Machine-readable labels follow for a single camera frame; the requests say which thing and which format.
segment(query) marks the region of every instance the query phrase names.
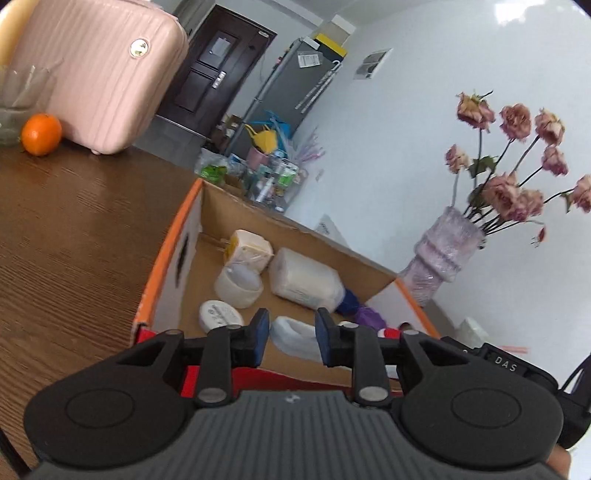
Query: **black device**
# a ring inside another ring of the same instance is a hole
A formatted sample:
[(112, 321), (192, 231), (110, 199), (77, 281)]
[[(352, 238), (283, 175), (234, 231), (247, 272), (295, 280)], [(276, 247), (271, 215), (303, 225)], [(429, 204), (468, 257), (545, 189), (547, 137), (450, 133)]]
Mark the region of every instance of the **black device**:
[[(469, 349), (414, 330), (399, 340), (316, 313), (328, 367), (352, 368), (352, 393), (243, 391), (231, 370), (256, 368), (269, 333), (261, 309), (245, 327), (185, 339), (168, 330), (41, 390), (24, 427), (40, 464), (30, 480), (550, 480), (554, 445), (591, 422), (591, 356), (568, 380), (492, 345)], [(404, 396), (391, 394), (397, 365)], [(200, 365), (193, 398), (179, 394)]]

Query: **suitcase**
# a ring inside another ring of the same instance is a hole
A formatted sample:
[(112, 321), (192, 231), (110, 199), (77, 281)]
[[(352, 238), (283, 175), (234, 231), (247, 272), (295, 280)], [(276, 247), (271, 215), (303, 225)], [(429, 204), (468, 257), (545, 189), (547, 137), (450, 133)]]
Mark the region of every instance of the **suitcase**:
[(12, 68), (54, 70), (45, 108), (93, 153), (129, 147), (149, 126), (187, 55), (176, 17), (143, 0), (40, 0)]

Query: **door lock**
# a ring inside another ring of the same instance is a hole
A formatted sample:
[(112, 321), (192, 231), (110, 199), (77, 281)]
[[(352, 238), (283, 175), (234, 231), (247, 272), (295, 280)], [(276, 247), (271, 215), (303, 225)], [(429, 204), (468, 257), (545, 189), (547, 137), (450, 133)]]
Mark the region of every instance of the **door lock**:
[(226, 76), (226, 72), (220, 72), (220, 75), (217, 76), (215, 81), (213, 82), (212, 88), (217, 88), (223, 82), (224, 77)]

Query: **yellow watering can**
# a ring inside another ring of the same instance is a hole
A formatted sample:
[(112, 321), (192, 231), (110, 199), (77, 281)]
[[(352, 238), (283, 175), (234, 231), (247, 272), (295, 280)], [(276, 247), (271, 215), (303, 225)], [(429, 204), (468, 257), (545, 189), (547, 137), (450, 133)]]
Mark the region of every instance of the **yellow watering can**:
[(277, 150), (277, 133), (274, 130), (271, 130), (266, 125), (259, 133), (255, 132), (253, 127), (248, 124), (245, 124), (244, 128), (246, 128), (246, 131), (251, 136), (252, 143), (254, 143), (265, 155)]

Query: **tangerine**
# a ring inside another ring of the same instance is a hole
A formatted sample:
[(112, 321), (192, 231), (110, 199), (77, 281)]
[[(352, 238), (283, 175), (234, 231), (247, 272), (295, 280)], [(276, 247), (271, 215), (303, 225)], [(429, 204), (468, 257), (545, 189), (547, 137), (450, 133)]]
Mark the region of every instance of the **tangerine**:
[(21, 142), (31, 155), (42, 157), (53, 152), (60, 144), (61, 123), (47, 113), (33, 115), (22, 128)]

